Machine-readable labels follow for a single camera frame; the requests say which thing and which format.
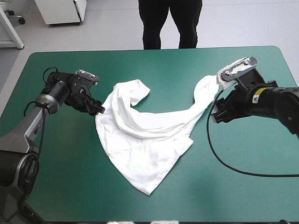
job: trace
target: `person's leg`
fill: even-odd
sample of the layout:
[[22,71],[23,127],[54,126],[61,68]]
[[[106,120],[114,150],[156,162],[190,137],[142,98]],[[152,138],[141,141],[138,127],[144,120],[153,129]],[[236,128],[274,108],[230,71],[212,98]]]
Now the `person's leg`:
[[180,33],[178,48],[196,48],[196,26],[202,8],[202,0],[172,0],[170,12]]
[[166,0],[138,0],[139,15],[143,22],[143,48],[161,49],[160,31],[167,18]]

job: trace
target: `green table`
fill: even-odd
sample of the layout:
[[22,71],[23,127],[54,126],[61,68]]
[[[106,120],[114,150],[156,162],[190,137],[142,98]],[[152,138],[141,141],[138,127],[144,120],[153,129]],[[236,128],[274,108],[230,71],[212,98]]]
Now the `green table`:
[[[100,76],[92,94],[102,101],[116,83],[141,79],[152,90],[136,108],[169,112],[189,108],[203,76],[244,56],[257,58],[265,80],[296,86],[276,47],[34,53],[0,118],[0,136],[22,119],[27,102],[43,88],[42,73],[49,66]],[[28,203],[52,221],[299,220],[299,179],[245,176],[222,166],[208,146],[206,118],[207,111],[191,134],[192,147],[146,196],[106,156],[94,117],[64,105],[47,121],[40,173]],[[249,117],[212,123],[211,138],[224,161],[237,168],[299,173],[298,139],[277,120]]]

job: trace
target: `warning label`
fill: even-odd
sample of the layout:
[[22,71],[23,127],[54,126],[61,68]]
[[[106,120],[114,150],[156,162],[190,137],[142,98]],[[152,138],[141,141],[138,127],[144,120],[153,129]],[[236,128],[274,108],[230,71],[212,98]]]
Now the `warning label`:
[[261,93],[266,90],[268,87],[263,87],[263,88],[260,88],[258,89],[255,94],[253,95],[253,98],[252,98],[252,103],[253,104],[257,104],[258,103],[258,98],[260,97]]

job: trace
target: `white cloth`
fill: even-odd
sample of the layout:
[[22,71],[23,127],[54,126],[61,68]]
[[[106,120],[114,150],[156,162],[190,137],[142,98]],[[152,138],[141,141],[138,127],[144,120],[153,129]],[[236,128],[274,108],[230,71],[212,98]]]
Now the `white cloth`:
[[195,103],[176,112],[138,112],[135,106],[150,89],[140,80],[118,83],[96,116],[102,146],[115,167],[138,190],[150,195],[178,158],[192,145],[189,135],[218,91],[216,76],[201,79]]

